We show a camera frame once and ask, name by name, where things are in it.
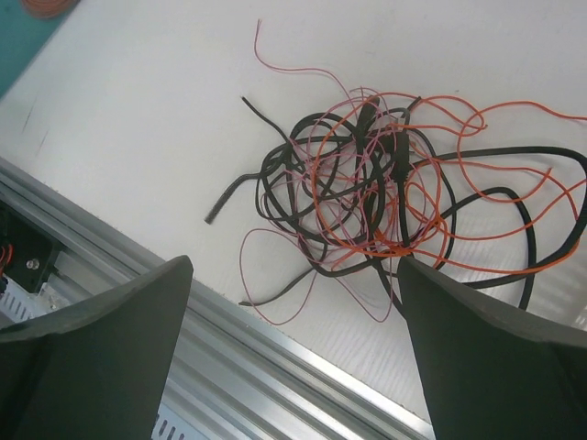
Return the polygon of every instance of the green mat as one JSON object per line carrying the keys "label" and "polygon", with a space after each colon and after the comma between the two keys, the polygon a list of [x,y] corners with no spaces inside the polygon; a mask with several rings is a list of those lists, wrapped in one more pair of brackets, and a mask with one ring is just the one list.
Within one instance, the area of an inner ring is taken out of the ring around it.
{"label": "green mat", "polygon": [[0,99],[65,17],[39,20],[19,0],[0,0]]}

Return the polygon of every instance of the black connector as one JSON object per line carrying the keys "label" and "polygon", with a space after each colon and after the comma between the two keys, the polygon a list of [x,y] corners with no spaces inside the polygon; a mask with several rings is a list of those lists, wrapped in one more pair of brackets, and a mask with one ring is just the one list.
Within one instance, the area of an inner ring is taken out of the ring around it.
{"label": "black connector", "polygon": [[395,183],[407,181],[407,175],[410,173],[410,137],[407,132],[401,131],[395,133],[395,154],[394,165],[392,168],[392,180]]}

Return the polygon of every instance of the white table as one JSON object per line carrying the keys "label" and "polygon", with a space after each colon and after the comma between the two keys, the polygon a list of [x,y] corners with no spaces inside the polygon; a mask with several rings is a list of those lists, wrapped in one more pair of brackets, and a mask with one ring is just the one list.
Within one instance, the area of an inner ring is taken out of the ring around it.
{"label": "white table", "polygon": [[[479,107],[529,98],[587,113],[587,8],[579,0],[83,0],[0,102],[0,154],[161,257],[188,254],[198,280],[230,301],[243,300],[240,242],[252,227],[266,226],[254,211],[253,185],[237,191],[214,225],[203,219],[226,185],[257,170],[280,139],[239,97],[286,131],[343,98],[328,78],[261,66],[252,52],[258,18],[264,20],[260,52],[268,61],[330,69],[348,88],[458,94]],[[468,148],[542,142],[587,151],[584,125],[537,111],[507,110],[488,122],[495,130]],[[442,136],[431,137],[440,151],[453,148]],[[556,162],[532,160],[543,168]],[[581,171],[564,164],[554,175],[575,183]],[[507,179],[476,177],[481,187]],[[533,183],[532,177],[514,182],[520,192]],[[464,185],[458,190],[470,192]],[[535,214],[556,194],[548,188],[528,206]],[[574,195],[580,200],[582,192]],[[472,205],[460,221],[464,235],[519,223],[511,206],[488,203]],[[560,243],[571,223],[564,206],[537,225],[539,256]],[[455,258],[524,264],[524,235],[484,246],[458,245]],[[586,259],[582,248],[539,275],[529,310],[572,324],[587,304]],[[247,247],[245,269],[259,299],[304,267],[302,256],[278,237],[259,235]],[[280,271],[287,279],[266,275]],[[385,305],[374,273],[350,281],[375,305]],[[266,313],[275,319],[291,314],[308,282]],[[514,302],[520,289],[516,284],[490,294]],[[319,279],[305,310],[281,329],[427,418],[406,326],[396,314],[375,324],[334,281]]]}

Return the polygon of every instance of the wire spool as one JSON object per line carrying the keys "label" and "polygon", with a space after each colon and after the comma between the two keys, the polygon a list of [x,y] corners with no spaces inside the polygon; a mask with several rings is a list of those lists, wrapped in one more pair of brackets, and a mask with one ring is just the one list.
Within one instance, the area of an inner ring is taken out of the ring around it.
{"label": "wire spool", "polygon": [[54,18],[70,10],[79,0],[20,0],[29,14],[36,18]]}

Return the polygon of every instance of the bolt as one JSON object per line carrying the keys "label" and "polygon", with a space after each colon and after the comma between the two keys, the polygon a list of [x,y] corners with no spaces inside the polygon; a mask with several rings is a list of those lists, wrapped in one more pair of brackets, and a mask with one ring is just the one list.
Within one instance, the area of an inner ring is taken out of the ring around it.
{"label": "bolt", "polygon": [[34,258],[34,259],[30,259],[29,261],[27,261],[27,269],[37,270],[39,267],[40,267],[40,262],[38,259]]}

